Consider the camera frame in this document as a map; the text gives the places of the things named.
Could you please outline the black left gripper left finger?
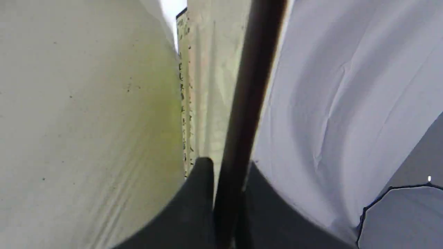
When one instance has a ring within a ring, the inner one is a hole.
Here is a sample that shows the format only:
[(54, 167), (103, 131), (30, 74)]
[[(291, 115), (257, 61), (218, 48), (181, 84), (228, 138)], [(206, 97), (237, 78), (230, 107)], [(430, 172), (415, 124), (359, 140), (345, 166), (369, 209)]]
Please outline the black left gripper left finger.
[(146, 226), (117, 249), (213, 249), (214, 166), (208, 157), (195, 161), (173, 199)]

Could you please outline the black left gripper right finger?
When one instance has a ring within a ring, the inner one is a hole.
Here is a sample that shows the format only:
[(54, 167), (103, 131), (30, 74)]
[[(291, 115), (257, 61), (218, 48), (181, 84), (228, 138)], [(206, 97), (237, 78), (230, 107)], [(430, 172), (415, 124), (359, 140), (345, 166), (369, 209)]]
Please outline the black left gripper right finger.
[(254, 162), (237, 219), (238, 249), (354, 249), (294, 211)]

